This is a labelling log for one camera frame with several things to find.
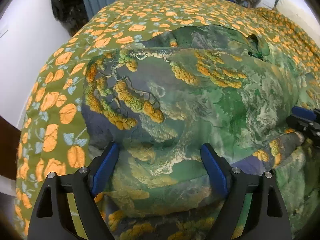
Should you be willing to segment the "green landscape print garment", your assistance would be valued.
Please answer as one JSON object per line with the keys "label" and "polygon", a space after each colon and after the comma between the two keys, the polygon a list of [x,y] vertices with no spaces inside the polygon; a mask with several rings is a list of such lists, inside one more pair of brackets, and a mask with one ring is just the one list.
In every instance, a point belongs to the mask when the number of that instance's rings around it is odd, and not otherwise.
{"label": "green landscape print garment", "polygon": [[90,59],[89,156],[119,159],[101,209],[116,239],[204,239],[223,204],[200,157],[209,143],[251,174],[274,170],[292,234],[319,205],[319,150],[289,128],[319,107],[319,75],[255,35],[182,27]]}

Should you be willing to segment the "green orange floral bedspread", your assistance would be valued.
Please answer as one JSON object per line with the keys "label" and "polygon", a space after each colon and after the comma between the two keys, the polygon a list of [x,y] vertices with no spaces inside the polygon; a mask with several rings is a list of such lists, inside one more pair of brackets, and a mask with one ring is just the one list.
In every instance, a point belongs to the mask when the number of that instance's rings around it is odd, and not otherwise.
{"label": "green orange floral bedspread", "polygon": [[293,236],[319,206],[319,149],[286,124],[319,107],[319,46],[277,9],[224,0],[117,0],[41,68],[17,149],[15,228],[48,174],[73,174],[111,142],[119,159],[94,198],[116,239],[204,239],[223,201],[209,143],[246,173],[274,170]]}

